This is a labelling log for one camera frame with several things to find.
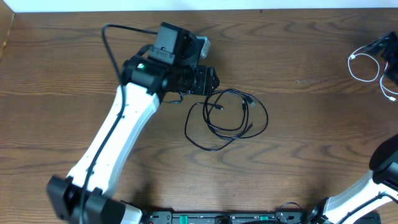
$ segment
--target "white cable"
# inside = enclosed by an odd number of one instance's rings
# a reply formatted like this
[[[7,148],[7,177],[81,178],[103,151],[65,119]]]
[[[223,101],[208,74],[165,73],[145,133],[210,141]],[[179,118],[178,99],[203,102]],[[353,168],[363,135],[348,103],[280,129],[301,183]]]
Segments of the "white cable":
[[[359,80],[359,81],[362,81],[362,82],[373,82],[373,81],[376,80],[376,79],[378,78],[378,76],[379,76],[380,65],[379,65],[379,62],[378,62],[374,57],[372,57],[372,56],[370,56],[370,55],[368,55],[368,54],[365,54],[365,53],[355,54],[357,51],[361,50],[361,49],[364,48],[364,47],[365,47],[365,46],[356,49],[356,50],[348,57],[348,60],[347,60],[348,70],[349,70],[351,76],[354,77],[356,80]],[[350,67],[350,65],[349,65],[349,61],[352,60],[352,59],[355,59],[356,56],[358,56],[358,55],[365,55],[365,56],[368,56],[369,58],[373,59],[373,60],[375,61],[375,63],[377,64],[377,74],[376,74],[376,76],[375,76],[372,80],[363,80],[363,79],[361,79],[361,78],[358,78],[358,77],[356,77],[356,76],[353,74],[353,72],[351,71],[351,67]]]

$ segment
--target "coiled white cable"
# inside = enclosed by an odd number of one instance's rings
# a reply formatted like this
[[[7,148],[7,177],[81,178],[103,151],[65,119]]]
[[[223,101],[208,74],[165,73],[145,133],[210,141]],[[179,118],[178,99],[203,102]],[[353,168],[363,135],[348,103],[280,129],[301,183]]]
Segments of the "coiled white cable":
[[[362,46],[362,47],[356,49],[356,50],[348,57],[348,60],[347,60],[348,70],[349,70],[349,73],[351,74],[351,76],[354,77],[356,80],[359,80],[359,81],[361,81],[361,82],[373,82],[373,81],[376,80],[376,79],[378,78],[378,76],[379,76],[379,73],[380,73],[380,64],[379,64],[379,62],[378,62],[374,57],[372,57],[372,56],[370,56],[370,55],[368,55],[368,54],[365,54],[365,53],[358,53],[358,54],[355,54],[357,51],[361,50],[361,49],[364,48],[364,47],[365,47],[365,46]],[[373,79],[371,79],[371,80],[364,80],[364,79],[362,79],[362,78],[358,78],[358,77],[356,77],[356,76],[353,74],[353,71],[351,71],[351,67],[350,67],[350,65],[349,65],[349,61],[352,60],[352,59],[355,59],[356,56],[359,56],[359,55],[365,55],[365,56],[367,56],[367,57],[373,59],[373,60],[375,61],[375,63],[377,64],[377,74],[376,74],[376,76],[375,76]],[[391,101],[397,101],[397,99],[396,99],[395,97],[393,97],[393,96],[388,96],[388,95],[386,94],[386,92],[384,91],[384,90],[386,90],[386,91],[388,91],[389,93],[392,93],[392,94],[394,94],[394,95],[398,95],[398,93],[396,93],[396,92],[394,92],[394,91],[391,91],[391,90],[387,89],[387,88],[383,85],[383,83],[382,83],[383,78],[384,78],[384,72],[387,70],[387,67],[388,67],[388,62],[386,63],[386,66],[384,67],[383,75],[381,76],[380,81],[379,81],[380,89],[381,89],[381,91],[383,92],[383,95],[384,95],[385,97],[387,97],[389,100],[391,100]]]

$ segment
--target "wood grain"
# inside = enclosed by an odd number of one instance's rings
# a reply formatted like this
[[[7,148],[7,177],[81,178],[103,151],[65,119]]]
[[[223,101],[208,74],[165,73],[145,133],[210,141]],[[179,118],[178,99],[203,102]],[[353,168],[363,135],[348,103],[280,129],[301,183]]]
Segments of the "wood grain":
[[[273,210],[288,201],[311,208],[359,179],[375,148],[398,132],[396,105],[346,66],[353,50],[396,28],[397,9],[17,14],[0,64],[0,223],[61,223],[45,186],[86,151],[117,87],[100,27],[157,30],[161,21],[206,35],[212,46],[202,63],[216,67],[220,89],[256,95],[269,127],[205,152],[183,134],[189,107],[203,97],[162,104],[124,166],[116,199],[175,210]],[[108,35],[119,63],[155,38]],[[377,71],[366,59],[353,68],[369,78]],[[233,125],[239,102],[223,105],[218,123]],[[254,122],[261,126],[262,117]],[[198,141],[222,143],[199,111],[190,123]],[[398,223],[396,205],[379,212],[383,223]]]

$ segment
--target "tabletop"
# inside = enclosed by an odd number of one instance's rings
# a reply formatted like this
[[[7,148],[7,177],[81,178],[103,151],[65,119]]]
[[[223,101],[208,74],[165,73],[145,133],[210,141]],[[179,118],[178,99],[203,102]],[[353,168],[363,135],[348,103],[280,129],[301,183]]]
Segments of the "tabletop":
[[[355,183],[378,145],[398,133],[396,105],[378,82],[359,82],[347,68],[352,51],[396,29],[398,9],[17,14],[0,62],[1,223],[62,223],[46,185],[54,174],[65,177],[88,149],[118,86],[101,26],[159,30],[162,21],[207,36],[210,53],[200,63],[215,67],[220,90],[258,97],[269,126],[206,152],[183,131],[192,103],[204,97],[162,103],[126,161],[116,200],[177,211],[264,211],[290,201],[312,208]],[[120,65],[155,41],[125,30],[107,34]],[[377,67],[362,58],[353,70],[371,78]],[[239,104],[226,97],[215,122],[234,126]],[[257,109],[252,119],[261,127]],[[199,108],[190,122],[198,141],[223,143]],[[398,223],[396,205],[378,212],[383,223]]]

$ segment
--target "white backdrop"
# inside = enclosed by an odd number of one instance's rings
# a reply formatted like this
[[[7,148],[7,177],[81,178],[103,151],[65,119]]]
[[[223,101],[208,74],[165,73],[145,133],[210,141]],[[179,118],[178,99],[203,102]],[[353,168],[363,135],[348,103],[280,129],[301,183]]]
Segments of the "white backdrop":
[[[14,12],[398,7],[398,0],[4,0]]]

